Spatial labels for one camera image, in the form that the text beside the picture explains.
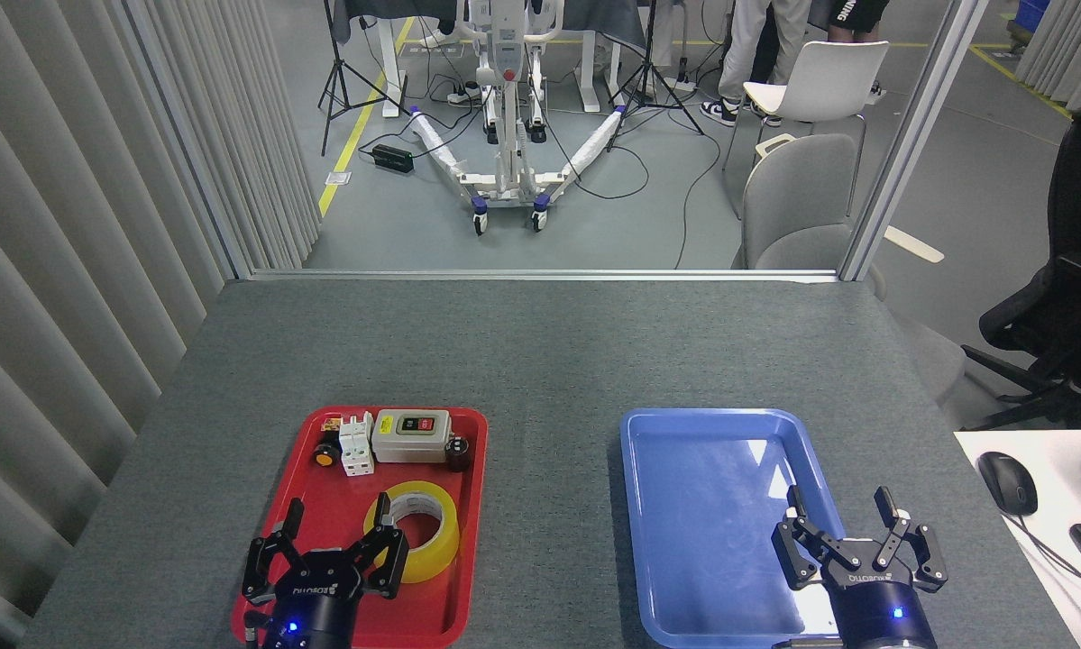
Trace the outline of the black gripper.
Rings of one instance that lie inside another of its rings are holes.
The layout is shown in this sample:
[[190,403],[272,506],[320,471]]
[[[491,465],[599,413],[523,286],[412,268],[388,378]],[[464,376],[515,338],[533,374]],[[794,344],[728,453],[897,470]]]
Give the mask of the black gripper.
[[[837,539],[811,521],[799,486],[788,486],[788,508],[774,528],[772,544],[791,590],[803,590],[818,567],[829,594],[837,630],[846,648],[936,648],[936,638],[915,588],[935,594],[948,582],[948,567],[935,529],[915,525],[894,504],[886,486],[875,490],[875,506],[886,526],[881,544],[871,539]],[[918,567],[895,557],[910,543]],[[844,553],[857,562],[844,559]]]
[[[271,534],[252,539],[241,594],[252,605],[276,595],[265,627],[267,648],[350,648],[362,596],[397,597],[408,564],[408,534],[395,522],[387,492],[375,504],[371,529],[346,551],[317,549],[301,557],[294,545],[305,512],[301,498],[289,502],[285,520]],[[280,553],[292,570],[273,587],[270,567]]]

